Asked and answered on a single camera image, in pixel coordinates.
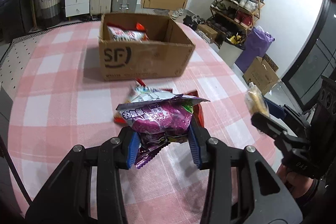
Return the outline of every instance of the metal screw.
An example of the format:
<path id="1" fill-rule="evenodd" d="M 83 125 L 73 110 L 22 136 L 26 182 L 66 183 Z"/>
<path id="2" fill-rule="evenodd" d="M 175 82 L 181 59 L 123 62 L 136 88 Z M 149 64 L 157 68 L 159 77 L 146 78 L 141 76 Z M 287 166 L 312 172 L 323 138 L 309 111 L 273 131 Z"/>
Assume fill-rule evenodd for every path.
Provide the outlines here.
<path id="1" fill-rule="evenodd" d="M 252 145 L 248 145 L 248 146 L 246 147 L 246 150 L 247 150 L 248 152 L 250 152 L 250 153 L 253 153 L 253 152 L 255 152 L 255 147 L 252 146 Z"/>
<path id="2" fill-rule="evenodd" d="M 111 143 L 113 143 L 113 144 L 120 143 L 120 139 L 119 139 L 118 137 L 113 137 L 113 138 L 111 139 Z"/>
<path id="3" fill-rule="evenodd" d="M 210 139 L 208 140 L 208 142 L 209 142 L 210 144 L 218 144 L 218 139 L 216 139 L 216 138 L 210 138 Z"/>
<path id="4" fill-rule="evenodd" d="M 83 146 L 81 146 L 80 144 L 77 144 L 73 147 L 72 150 L 74 150 L 75 152 L 79 152 L 79 151 L 82 151 L 83 149 Z"/>

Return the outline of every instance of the pink checkered tablecloth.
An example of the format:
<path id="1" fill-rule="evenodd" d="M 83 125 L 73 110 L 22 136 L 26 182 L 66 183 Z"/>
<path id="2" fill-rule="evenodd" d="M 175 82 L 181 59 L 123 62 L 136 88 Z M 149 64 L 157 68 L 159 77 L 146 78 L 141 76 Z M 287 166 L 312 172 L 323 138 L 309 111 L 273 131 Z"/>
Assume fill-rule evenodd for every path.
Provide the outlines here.
<path id="1" fill-rule="evenodd" d="M 32 199 L 74 145 L 97 146 L 120 131 L 113 123 L 114 110 L 135 81 L 103 81 L 99 25 L 82 23 L 45 34 L 19 83 L 8 149 Z M 202 103 L 211 136 L 233 147 L 254 145 L 272 164 L 273 141 L 251 125 L 245 86 L 206 42 L 180 27 L 196 45 L 184 74 L 144 82 L 174 93 L 197 89 L 211 101 Z M 91 216 L 97 217 L 95 168 L 92 173 Z M 121 170 L 120 177 L 129 223 L 199 223 L 208 172 L 196 168 L 188 143 L 173 143 L 140 170 Z M 12 183 L 25 214 L 28 205 L 13 177 Z"/>

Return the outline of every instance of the person's hand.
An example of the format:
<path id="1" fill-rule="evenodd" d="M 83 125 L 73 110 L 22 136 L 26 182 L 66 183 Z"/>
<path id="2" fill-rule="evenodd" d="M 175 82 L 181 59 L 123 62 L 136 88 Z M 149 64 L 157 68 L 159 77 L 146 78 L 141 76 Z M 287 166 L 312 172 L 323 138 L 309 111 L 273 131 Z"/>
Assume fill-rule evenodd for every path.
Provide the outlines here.
<path id="1" fill-rule="evenodd" d="M 284 184 L 289 182 L 291 185 L 293 185 L 292 189 L 290 189 L 293 198 L 299 198 L 303 196 L 313 183 L 311 178 L 305 177 L 295 172 L 290 172 L 290 170 L 288 170 L 288 168 L 282 164 L 277 171 L 277 175 Z"/>

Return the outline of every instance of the open cardboard box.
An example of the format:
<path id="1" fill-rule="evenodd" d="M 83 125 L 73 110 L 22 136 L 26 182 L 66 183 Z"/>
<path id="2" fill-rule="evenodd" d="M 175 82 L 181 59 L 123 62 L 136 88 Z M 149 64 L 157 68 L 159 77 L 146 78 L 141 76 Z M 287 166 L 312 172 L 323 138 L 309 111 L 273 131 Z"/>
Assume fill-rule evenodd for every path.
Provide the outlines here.
<path id="1" fill-rule="evenodd" d="M 266 60 L 256 57 L 243 75 L 246 83 L 253 82 L 261 91 L 262 95 L 269 92 L 278 82 L 279 78 Z"/>
<path id="2" fill-rule="evenodd" d="M 148 41 L 110 40 L 107 23 L 147 29 Z M 195 49 L 182 29 L 169 17 L 111 13 L 101 17 L 99 56 L 105 80 L 181 76 Z"/>

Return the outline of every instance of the floor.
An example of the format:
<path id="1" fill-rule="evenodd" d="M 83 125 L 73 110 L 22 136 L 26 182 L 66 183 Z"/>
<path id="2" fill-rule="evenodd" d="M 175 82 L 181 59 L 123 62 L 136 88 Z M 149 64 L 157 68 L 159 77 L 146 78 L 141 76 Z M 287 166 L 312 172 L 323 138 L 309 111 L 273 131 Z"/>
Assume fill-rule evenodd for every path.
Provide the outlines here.
<path id="1" fill-rule="evenodd" d="M 155 14 L 153 12 L 153 9 L 144 9 L 141 7 L 137 7 L 136 9 L 137 13 L 145 13 L 145 14 Z M 183 18 L 185 17 L 187 11 L 184 12 L 183 16 L 180 16 L 177 18 L 177 22 L 183 22 Z M 65 21 L 58 26 L 64 25 L 64 24 L 71 24 L 71 23 L 77 23 L 79 20 L 73 20 L 73 21 Z M 7 52 L 7 56 L 4 60 L 0 63 L 0 84 L 1 86 L 7 91 L 8 95 L 14 99 L 16 95 L 16 87 L 19 83 L 19 80 L 24 72 L 24 68 L 26 67 L 29 59 L 30 54 L 35 49 L 36 44 L 41 39 L 42 35 L 37 37 L 30 37 L 28 39 L 25 39 L 24 41 L 17 42 L 15 44 L 12 44 L 11 49 Z M 218 47 L 213 43 L 210 45 L 216 52 L 219 51 Z M 8 44 L 1 45 L 0 44 L 0 53 L 2 49 L 7 50 L 6 47 L 8 47 Z M 242 81 L 242 83 L 247 87 L 246 82 L 243 79 L 243 73 L 241 70 L 234 64 L 231 68 L 233 72 L 238 76 L 238 78 Z M 288 97 L 288 92 L 286 94 L 285 92 L 286 87 L 282 82 L 279 82 L 276 86 L 273 87 L 273 89 L 265 95 L 266 98 L 270 99 L 271 101 L 279 104 L 279 105 L 288 105 L 289 107 L 296 109 L 299 111 L 298 106 L 293 104 L 293 98 Z M 285 128 L 288 129 L 289 134 L 293 135 L 293 132 L 279 119 L 276 119 L 275 117 L 272 117 L 276 122 L 283 125 Z M 282 159 L 282 154 L 279 150 L 277 150 L 276 153 L 276 160 L 272 166 L 273 170 L 277 170 L 280 166 Z"/>

